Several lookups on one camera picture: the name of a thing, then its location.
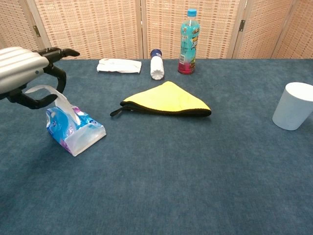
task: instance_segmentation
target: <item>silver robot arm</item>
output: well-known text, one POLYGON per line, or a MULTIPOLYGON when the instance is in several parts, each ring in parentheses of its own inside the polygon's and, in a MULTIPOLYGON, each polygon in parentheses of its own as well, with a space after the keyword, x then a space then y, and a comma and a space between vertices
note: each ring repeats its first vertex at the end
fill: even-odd
POLYGON ((22 47, 8 47, 0 50, 0 99, 7 98, 30 109, 39 109, 52 103, 57 96, 50 94, 40 100, 32 99, 22 93, 27 83, 47 73, 58 79, 57 91, 63 92, 66 73, 55 67, 54 62, 63 57, 78 56, 72 49, 50 47, 32 52, 22 47))

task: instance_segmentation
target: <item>bottle cap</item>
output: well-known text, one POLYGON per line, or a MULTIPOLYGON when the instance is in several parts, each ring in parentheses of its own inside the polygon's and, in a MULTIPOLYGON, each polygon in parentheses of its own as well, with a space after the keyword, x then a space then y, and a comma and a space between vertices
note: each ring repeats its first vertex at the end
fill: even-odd
POLYGON ((187 11, 187 16, 196 16, 197 10, 195 8, 189 8, 187 11))
POLYGON ((151 55, 151 58, 154 57, 154 56, 162 57, 162 52, 159 49, 153 49, 151 51, 150 55, 151 55))

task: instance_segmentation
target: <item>white paper cup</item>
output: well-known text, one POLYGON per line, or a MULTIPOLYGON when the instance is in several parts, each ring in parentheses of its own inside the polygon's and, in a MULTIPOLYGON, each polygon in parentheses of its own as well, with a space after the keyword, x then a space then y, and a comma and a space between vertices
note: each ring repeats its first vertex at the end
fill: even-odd
POLYGON ((313 86, 291 82, 285 87, 273 115, 273 122, 285 130, 296 130, 313 112, 313 86))

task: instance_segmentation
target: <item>tabletop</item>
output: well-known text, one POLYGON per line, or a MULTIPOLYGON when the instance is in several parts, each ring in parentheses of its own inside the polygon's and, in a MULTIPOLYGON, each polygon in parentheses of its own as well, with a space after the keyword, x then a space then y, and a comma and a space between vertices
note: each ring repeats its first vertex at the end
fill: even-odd
POLYGON ((64 95, 107 132, 77 157, 47 132, 45 108, 0 101, 0 234, 312 234, 313 116, 296 131, 271 118, 287 83, 313 84, 313 60, 199 59, 192 75, 163 62, 160 81, 149 60, 140 74, 56 63, 64 95), (110 117, 165 81, 212 115, 110 117))

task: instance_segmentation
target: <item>yellow towel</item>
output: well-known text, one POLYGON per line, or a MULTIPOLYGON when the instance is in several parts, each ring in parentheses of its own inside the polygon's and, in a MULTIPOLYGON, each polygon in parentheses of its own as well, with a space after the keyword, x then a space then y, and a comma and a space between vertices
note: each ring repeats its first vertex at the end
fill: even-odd
POLYGON ((112 112, 112 117, 122 110, 200 117, 211 114, 211 109, 202 100, 173 82, 164 82, 160 86, 134 94, 124 99, 120 105, 122 108, 112 112))

